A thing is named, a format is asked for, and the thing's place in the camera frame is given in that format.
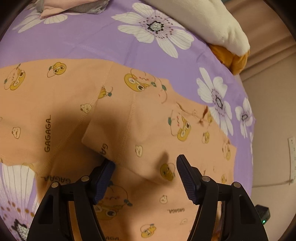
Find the white flower print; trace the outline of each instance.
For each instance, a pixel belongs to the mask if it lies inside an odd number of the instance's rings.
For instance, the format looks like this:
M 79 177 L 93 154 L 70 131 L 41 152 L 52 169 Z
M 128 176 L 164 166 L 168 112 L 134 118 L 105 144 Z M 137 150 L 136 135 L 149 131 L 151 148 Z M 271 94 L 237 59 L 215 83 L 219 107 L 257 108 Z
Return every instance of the white flower print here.
M 254 165 L 253 164 L 253 134 L 252 132 L 250 132 L 250 139 L 251 139 L 251 154 L 252 154 L 252 166 Z
M 253 122 L 252 109 L 250 102 L 247 98 L 244 99 L 244 102 L 241 106 L 235 108 L 235 113 L 237 119 L 241 122 L 241 133 L 244 138 L 248 138 L 246 126 L 251 126 Z
M 204 68 L 200 68 L 200 73 L 205 83 L 200 78 L 196 79 L 199 86 L 197 93 L 204 102 L 214 104 L 214 106 L 209 106 L 211 115 L 226 135 L 228 135 L 229 131 L 233 136 L 233 126 L 230 121 L 232 119 L 231 107 L 227 101 L 223 100 L 227 85 L 223 84 L 223 79 L 220 76 L 215 77 L 212 83 L 208 72 Z
M 174 45 L 183 50 L 191 47 L 193 36 L 183 29 L 179 29 L 184 27 L 175 20 L 143 3 L 134 3 L 132 8 L 139 14 L 127 12 L 112 16 L 115 20 L 133 24 L 119 25 L 119 31 L 133 34 L 139 42 L 143 43 L 152 43 L 156 39 L 159 47 L 174 58 L 178 58 L 178 52 Z
M 45 19 L 40 19 L 40 13 L 37 12 L 36 7 L 32 6 L 30 9 L 33 9 L 31 13 L 29 13 L 25 19 L 18 25 L 16 25 L 13 30 L 18 29 L 18 33 L 21 33 L 25 30 L 28 30 L 29 28 L 44 22 L 45 24 L 51 24 L 51 23 L 60 23 L 62 21 L 65 21 L 68 18 L 68 15 L 78 15 L 81 13 L 75 13 L 75 12 L 66 12 L 58 15 L 54 15 Z

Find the cartoon print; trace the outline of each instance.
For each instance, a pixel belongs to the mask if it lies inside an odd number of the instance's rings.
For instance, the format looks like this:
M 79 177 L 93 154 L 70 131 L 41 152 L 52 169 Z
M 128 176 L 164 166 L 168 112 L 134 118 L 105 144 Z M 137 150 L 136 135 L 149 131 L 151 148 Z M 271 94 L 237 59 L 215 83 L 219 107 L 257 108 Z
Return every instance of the cartoon print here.
M 226 143 L 224 142 L 222 145 L 222 152 L 223 152 L 223 156 L 226 160 L 230 160 L 231 158 L 231 152 L 230 152 L 230 148 L 229 148 L 229 142 Z
M 110 181 L 104 198 L 94 207 L 99 220 L 111 220 L 125 205 L 133 206 L 124 188 Z
M 150 86 L 149 84 L 139 82 L 138 78 L 133 74 L 126 74 L 124 76 L 124 82 L 129 88 L 137 92 L 141 92 Z
M 168 202 L 168 197 L 167 197 L 167 195 L 162 195 L 162 197 L 159 199 L 159 202 L 160 202 L 161 204 L 167 204 L 167 202 Z
M 224 174 L 223 174 L 222 177 L 221 177 L 221 182 L 222 182 L 223 184 L 225 184 L 225 183 L 227 182 L 227 179 L 226 179 L 226 177 L 225 177 Z
M 210 141 L 210 134 L 207 131 L 207 132 L 203 133 L 203 135 L 202 135 L 202 143 L 207 144 L 207 143 L 209 143 L 209 141 Z
M 161 99 L 162 104 L 168 98 L 167 88 L 161 83 L 161 80 L 143 71 L 131 69 L 131 72 L 124 76 L 124 82 L 130 89 L 136 92 L 142 92 L 150 86 L 155 87 L 159 90 L 158 97 Z
M 13 69 L 8 77 L 4 80 L 4 89 L 16 90 L 21 83 L 24 81 L 26 73 L 24 70 L 21 70 L 19 64 L 15 69 Z
M 145 224 L 141 227 L 141 236 L 142 238 L 149 238 L 154 234 L 156 227 L 154 224 Z
M 13 136 L 14 136 L 16 139 L 19 139 L 19 137 L 20 137 L 20 128 L 19 128 L 19 127 L 14 127 L 14 128 L 12 128 L 11 133 L 13 134 Z
M 174 179 L 175 175 L 175 165 L 173 163 L 164 163 L 160 167 L 160 174 L 161 176 L 169 181 Z
M 137 157 L 141 157 L 143 155 L 143 147 L 141 145 L 136 145 L 135 152 L 137 153 Z
M 81 104 L 80 110 L 82 110 L 84 113 L 88 114 L 91 111 L 91 104 Z
M 61 75 L 65 73 L 67 66 L 61 62 L 55 63 L 53 66 L 49 67 L 47 77 L 53 77 L 55 75 Z
M 186 218 L 181 221 L 180 225 L 183 225 L 185 223 L 187 223 L 187 219 Z
M 178 140 L 186 141 L 191 131 L 190 123 L 177 111 L 172 110 L 168 118 L 172 136 L 177 136 Z
M 199 119 L 198 123 L 203 124 L 203 120 L 202 119 L 205 117 L 205 114 L 208 112 L 208 108 L 207 107 L 205 108 L 202 117 L 200 117 L 195 109 L 192 111 L 192 113 L 190 113 L 189 111 L 186 111 L 178 102 L 176 102 L 176 103 L 177 103 L 177 105 L 180 107 L 180 109 L 183 112 L 185 112 L 185 113 L 187 113 L 187 114 L 189 114 L 191 116 L 197 117 Z
M 210 111 L 207 113 L 207 121 L 209 122 L 209 125 L 213 122 L 213 117 Z
M 101 99 L 101 98 L 103 98 L 103 97 L 105 97 L 105 96 L 109 96 L 109 97 L 111 97 L 111 96 L 112 96 L 112 91 L 113 91 L 113 87 L 111 87 L 110 92 L 106 92 L 106 89 L 105 89 L 105 87 L 103 86 L 103 87 L 101 88 L 101 91 L 100 91 L 100 94 L 99 94 L 99 96 L 98 96 L 98 99 Z

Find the screw head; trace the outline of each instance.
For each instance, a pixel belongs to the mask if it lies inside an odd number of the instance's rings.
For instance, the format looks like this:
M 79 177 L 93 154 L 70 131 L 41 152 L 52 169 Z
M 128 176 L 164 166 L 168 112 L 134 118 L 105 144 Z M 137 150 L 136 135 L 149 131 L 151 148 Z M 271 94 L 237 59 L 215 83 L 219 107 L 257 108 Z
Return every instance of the screw head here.
M 59 185 L 59 183 L 54 182 L 54 183 L 52 183 L 52 188 L 56 188 L 58 185 Z
M 204 182 L 209 182 L 211 179 L 210 179 L 208 176 L 203 176 L 203 177 L 202 177 L 202 180 L 203 180 Z
M 241 187 L 241 184 L 238 183 L 238 182 L 234 182 L 234 183 L 233 183 L 233 186 L 235 186 L 236 188 L 240 188 L 240 187 Z
M 89 176 L 83 176 L 81 178 L 81 181 L 83 181 L 83 182 L 87 182 L 88 180 L 89 180 Z

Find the bed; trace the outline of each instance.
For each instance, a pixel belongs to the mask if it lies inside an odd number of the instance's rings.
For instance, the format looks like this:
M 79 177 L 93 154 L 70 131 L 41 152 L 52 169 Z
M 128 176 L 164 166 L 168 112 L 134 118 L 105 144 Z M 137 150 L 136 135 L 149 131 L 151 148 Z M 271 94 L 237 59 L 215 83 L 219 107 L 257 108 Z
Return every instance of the bed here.
M 134 13 L 132 18 L 124 17 L 128 12 Z M 139 26 L 146 30 L 139 31 Z M 158 35 L 161 29 L 164 34 Z M 30 4 L 3 36 L 0 56 L 0 68 L 40 59 L 95 58 L 169 79 L 180 95 L 216 109 L 221 128 L 237 148 L 234 180 L 251 194 L 255 118 L 246 101 L 247 95 L 204 41 L 161 12 L 136 0 L 111 0 L 99 15 L 64 12 L 40 20 L 36 6 Z M 223 96 L 205 101 L 197 84 L 201 68 L 207 71 L 211 80 L 215 77 L 223 79 L 227 86 Z M 225 102 L 229 103 L 227 109 L 223 107 Z M 245 116 L 246 121 L 239 120 L 243 111 L 251 114 Z M 0 182 L 5 183 L 4 176 L 9 172 L 9 167 L 0 163 Z M 30 182 L 30 194 L 26 199 L 30 210 L 27 214 L 33 217 L 38 208 L 34 173 L 28 165 L 26 169 L 19 169 L 16 175 L 24 173 Z M 18 233 L 11 229 L 12 219 L 2 218 L 14 237 L 19 239 Z

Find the black device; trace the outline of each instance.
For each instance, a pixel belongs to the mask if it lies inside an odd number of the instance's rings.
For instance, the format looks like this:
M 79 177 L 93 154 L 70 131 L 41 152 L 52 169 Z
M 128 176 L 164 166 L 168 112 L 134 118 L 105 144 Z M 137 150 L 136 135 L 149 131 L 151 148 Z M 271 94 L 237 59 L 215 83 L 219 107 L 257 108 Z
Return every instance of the black device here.
M 255 206 L 258 214 L 259 214 L 259 217 L 261 219 L 261 222 L 262 224 L 266 224 L 266 222 L 270 219 L 270 212 L 269 212 L 269 208 L 268 207 L 265 207 L 265 206 L 261 206 L 259 204 L 257 204 Z
M 223 201 L 220 241 L 268 241 L 261 219 L 240 183 L 216 183 L 202 176 L 184 155 L 177 157 L 176 165 L 188 198 L 199 205 L 187 241 L 211 240 L 218 201 Z M 75 203 L 82 240 L 105 241 L 93 205 L 103 199 L 114 169 L 115 164 L 105 159 L 89 176 L 75 183 L 52 183 L 36 212 L 27 241 L 74 241 L 69 201 Z

